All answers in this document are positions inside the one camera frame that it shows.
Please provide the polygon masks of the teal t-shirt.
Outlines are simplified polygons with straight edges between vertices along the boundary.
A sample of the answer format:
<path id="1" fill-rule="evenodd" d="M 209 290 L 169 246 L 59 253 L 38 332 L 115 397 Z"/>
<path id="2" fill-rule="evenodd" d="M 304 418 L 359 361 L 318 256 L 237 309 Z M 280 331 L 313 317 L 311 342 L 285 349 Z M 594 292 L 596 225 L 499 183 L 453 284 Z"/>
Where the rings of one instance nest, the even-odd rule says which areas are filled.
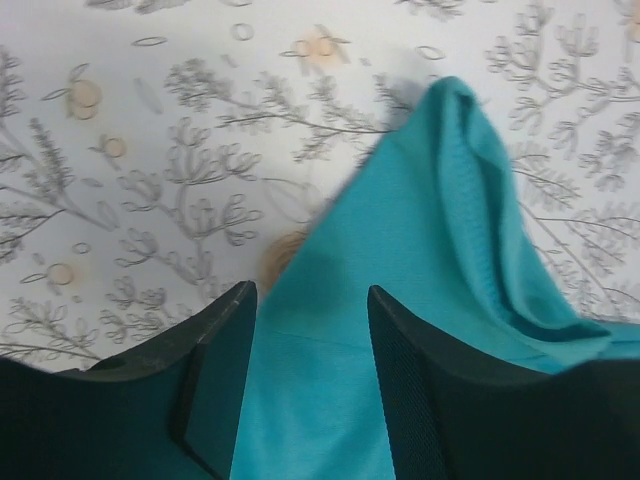
<path id="1" fill-rule="evenodd" d="M 393 477 L 366 313 L 373 285 L 506 360 L 557 370 L 611 342 L 527 237 L 506 148 L 471 88 L 439 79 L 261 304 L 233 478 Z"/>

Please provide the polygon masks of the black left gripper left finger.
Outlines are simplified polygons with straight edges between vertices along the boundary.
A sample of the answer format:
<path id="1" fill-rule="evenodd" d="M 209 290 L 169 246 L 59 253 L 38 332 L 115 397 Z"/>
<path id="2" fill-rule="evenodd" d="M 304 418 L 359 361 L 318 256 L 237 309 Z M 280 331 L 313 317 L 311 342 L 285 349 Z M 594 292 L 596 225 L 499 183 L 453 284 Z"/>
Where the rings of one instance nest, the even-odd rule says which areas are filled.
<path id="1" fill-rule="evenodd" d="M 1 363 L 5 479 L 226 479 L 256 322 L 244 281 L 91 369 Z"/>

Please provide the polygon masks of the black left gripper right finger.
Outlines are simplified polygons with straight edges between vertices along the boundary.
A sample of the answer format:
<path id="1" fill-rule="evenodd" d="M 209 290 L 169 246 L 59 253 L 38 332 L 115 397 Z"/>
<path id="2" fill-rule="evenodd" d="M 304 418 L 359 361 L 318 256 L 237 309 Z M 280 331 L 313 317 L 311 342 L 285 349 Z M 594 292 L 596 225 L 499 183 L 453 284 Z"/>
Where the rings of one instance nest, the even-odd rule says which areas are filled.
<path id="1" fill-rule="evenodd" d="M 545 374 L 485 354 L 385 290 L 368 320 L 399 479 L 635 479 L 639 364 Z"/>

